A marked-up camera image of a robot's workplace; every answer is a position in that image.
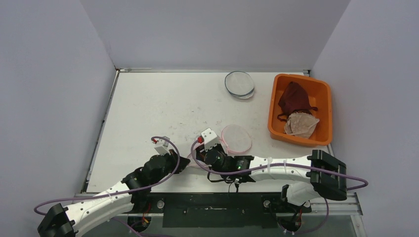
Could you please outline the pink-trimmed mesh laundry bag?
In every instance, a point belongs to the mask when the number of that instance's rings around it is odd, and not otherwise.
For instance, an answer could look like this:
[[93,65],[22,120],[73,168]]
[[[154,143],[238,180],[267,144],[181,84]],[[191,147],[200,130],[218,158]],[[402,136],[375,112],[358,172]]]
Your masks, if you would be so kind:
[[[245,153],[251,148],[252,141],[248,132],[235,124],[231,124],[222,129],[220,135],[218,135],[221,145],[228,156],[233,157],[234,166],[236,171],[248,169],[250,165],[251,157],[246,156]],[[193,152],[188,155],[190,159],[189,167],[197,167],[195,158],[195,148],[200,145],[199,143],[193,146]]]

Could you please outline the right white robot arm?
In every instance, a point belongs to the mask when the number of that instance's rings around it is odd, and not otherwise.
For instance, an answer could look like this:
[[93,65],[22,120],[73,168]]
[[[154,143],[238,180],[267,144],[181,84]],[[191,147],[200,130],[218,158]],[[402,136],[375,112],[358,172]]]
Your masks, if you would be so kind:
[[193,144],[191,155],[196,162],[207,164],[211,173],[237,186],[263,180],[283,181],[279,205],[286,212],[314,198],[347,199],[346,164],[323,150],[275,161],[249,155],[229,156],[221,145],[205,150],[203,145]]

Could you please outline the blue-trimmed mesh laundry bag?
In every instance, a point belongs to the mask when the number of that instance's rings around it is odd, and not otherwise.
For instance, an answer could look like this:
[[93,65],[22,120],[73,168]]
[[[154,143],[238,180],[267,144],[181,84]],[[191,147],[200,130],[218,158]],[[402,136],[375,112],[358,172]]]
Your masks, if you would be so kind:
[[227,92],[238,99],[250,99],[255,91],[252,77],[242,71],[233,71],[224,78],[224,86]]

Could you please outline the beige lace bra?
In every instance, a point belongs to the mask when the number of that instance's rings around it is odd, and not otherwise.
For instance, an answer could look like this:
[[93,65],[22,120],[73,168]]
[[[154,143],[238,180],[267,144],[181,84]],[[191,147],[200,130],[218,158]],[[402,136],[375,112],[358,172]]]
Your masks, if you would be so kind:
[[284,133],[287,135],[309,139],[314,133],[320,119],[308,113],[293,113],[287,118]]

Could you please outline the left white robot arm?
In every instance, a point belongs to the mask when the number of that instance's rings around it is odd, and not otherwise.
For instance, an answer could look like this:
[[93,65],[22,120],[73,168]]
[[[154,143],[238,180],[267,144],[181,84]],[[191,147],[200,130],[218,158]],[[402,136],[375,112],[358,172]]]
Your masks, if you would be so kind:
[[166,176],[182,172],[189,163],[174,150],[154,155],[109,189],[67,206],[52,206],[39,224],[38,233],[41,237],[81,237],[119,214],[142,212],[151,188]]

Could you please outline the red bra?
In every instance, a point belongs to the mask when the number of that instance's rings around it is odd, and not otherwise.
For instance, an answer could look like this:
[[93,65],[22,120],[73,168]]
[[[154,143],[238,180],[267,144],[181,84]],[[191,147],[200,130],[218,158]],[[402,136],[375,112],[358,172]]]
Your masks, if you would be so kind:
[[282,113],[277,115],[280,121],[287,121],[293,113],[303,112],[311,115],[311,110],[318,111],[317,107],[310,105],[306,90],[294,81],[287,85],[278,105],[282,110]]

